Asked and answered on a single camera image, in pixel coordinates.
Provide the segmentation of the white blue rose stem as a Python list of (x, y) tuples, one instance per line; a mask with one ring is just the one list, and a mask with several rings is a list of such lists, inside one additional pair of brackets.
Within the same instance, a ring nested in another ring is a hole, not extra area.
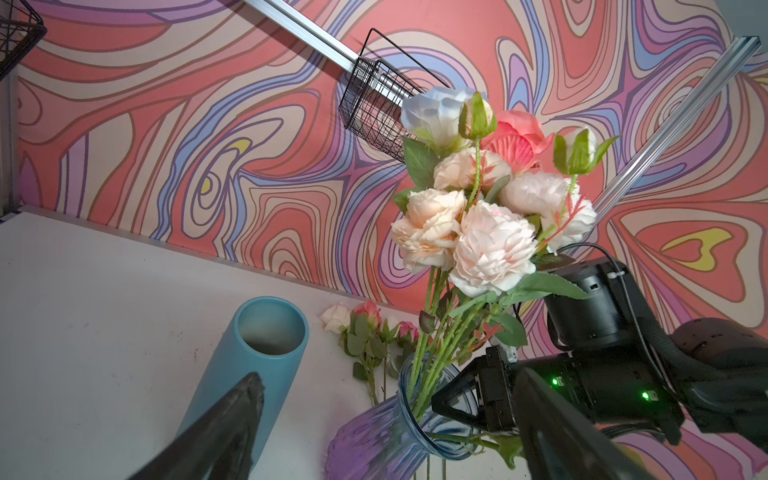
[(417, 190), (433, 187), (434, 169), (442, 160), (471, 149), (470, 141), (459, 133), (459, 120), (475, 93), (469, 88), (433, 87), (403, 100), (401, 123), (407, 133), (403, 157)]

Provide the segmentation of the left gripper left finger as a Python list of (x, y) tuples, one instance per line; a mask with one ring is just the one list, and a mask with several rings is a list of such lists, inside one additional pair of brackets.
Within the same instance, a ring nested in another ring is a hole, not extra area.
[(248, 478), (264, 391), (260, 376), (247, 374), (131, 479)]

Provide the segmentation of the cream pink rose stem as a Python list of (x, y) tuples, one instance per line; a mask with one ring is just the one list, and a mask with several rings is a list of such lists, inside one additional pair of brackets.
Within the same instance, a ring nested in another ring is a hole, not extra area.
[[(454, 153), (442, 160), (434, 169), (433, 186), (436, 189), (467, 189), (474, 186), (477, 161), (476, 151), (472, 148)], [(488, 193), (497, 180), (511, 177), (510, 166), (497, 153), (480, 151), (480, 186)]]

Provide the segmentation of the teal ceramic cylinder vase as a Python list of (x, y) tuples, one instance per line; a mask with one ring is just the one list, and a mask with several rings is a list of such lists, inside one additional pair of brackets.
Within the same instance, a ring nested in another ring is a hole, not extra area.
[(252, 449), (257, 462), (286, 400), (309, 339), (308, 322), (292, 303), (258, 297), (235, 313), (196, 388), (178, 432), (183, 433), (244, 376), (257, 373), (264, 405)]

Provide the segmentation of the pink rosebud spray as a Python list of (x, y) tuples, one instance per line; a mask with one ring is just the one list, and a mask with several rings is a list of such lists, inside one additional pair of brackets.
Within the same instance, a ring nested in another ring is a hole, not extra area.
[(496, 115), (480, 93), (464, 102), (458, 125), (459, 135), (472, 145), (472, 165), (485, 193), (500, 179), (536, 169), (554, 140), (534, 115), (517, 110)]

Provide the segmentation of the magenta rose stem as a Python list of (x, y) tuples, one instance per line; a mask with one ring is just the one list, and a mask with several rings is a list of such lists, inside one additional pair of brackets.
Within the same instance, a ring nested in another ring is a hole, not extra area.
[(418, 337), (419, 331), (414, 324), (386, 320), (381, 338), (387, 347), (386, 371), (392, 378), (400, 372), (404, 361), (415, 352)]

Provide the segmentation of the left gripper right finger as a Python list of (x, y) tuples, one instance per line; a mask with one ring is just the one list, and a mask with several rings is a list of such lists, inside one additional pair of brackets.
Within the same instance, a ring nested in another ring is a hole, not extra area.
[(534, 371), (517, 375), (512, 405), (533, 479), (652, 477)]

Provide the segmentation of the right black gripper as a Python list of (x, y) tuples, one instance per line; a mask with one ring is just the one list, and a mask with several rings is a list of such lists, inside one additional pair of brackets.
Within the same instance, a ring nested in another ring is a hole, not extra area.
[(559, 354), (507, 363), (488, 353), (463, 369), (450, 365), (431, 397), (432, 411), (475, 429), (510, 431), (518, 425), (512, 386), (528, 368), (613, 435), (645, 430), (679, 443), (684, 415), (656, 359), (668, 338), (654, 333), (658, 324), (628, 267), (595, 259), (555, 275), (587, 295), (544, 299)]

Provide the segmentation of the white blue-edged rose stem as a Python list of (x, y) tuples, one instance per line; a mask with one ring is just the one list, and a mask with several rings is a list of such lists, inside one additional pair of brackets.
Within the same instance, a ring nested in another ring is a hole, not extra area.
[(578, 181), (592, 173), (616, 136), (599, 142), (589, 128), (557, 135), (553, 145), (554, 173), (526, 172), (511, 180), (500, 202), (515, 213), (538, 218), (540, 249), (555, 254), (581, 242), (597, 221), (590, 200), (580, 193)]

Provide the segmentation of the peach peony flower stem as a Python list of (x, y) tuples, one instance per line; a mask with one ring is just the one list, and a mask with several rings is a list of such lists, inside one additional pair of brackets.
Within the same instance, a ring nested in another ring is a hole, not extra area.
[(538, 271), (542, 242), (536, 227), (508, 208), (460, 190), (405, 191), (394, 201), (402, 212), (391, 226), (406, 267), (428, 270), (419, 338), (404, 390), (421, 418), (443, 372), (464, 363), (492, 338), (521, 345), (509, 310), (550, 294), (577, 300), (586, 292), (557, 275)]

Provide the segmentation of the purple blue glass vase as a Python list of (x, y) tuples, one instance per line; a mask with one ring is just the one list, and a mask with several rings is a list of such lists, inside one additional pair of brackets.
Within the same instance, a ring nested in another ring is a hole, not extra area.
[(431, 409), (414, 416), (406, 396), (412, 361), (403, 364), (392, 397), (340, 427), (327, 450), (328, 479), (409, 479), (431, 455), (459, 461), (475, 452), (469, 439), (477, 428)]

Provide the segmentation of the small white pink rose spray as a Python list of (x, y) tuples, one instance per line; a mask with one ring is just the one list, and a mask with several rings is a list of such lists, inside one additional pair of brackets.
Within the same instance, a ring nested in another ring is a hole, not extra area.
[(353, 378), (364, 383), (373, 405), (386, 398), (391, 332), (380, 308), (365, 301), (355, 308), (335, 304), (319, 316), (323, 329), (338, 337), (343, 352), (353, 360)]

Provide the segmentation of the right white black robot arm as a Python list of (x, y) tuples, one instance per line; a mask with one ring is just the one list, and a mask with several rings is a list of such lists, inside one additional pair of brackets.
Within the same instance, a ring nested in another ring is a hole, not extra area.
[(677, 444), (685, 419), (704, 433), (767, 445), (767, 342), (743, 325), (700, 318), (667, 333), (628, 267), (614, 259), (550, 269), (579, 299), (545, 297), (553, 356), (511, 363), (499, 348), (470, 362), (433, 396), (437, 414), (486, 432), (514, 429), (526, 369), (614, 435), (647, 430)]

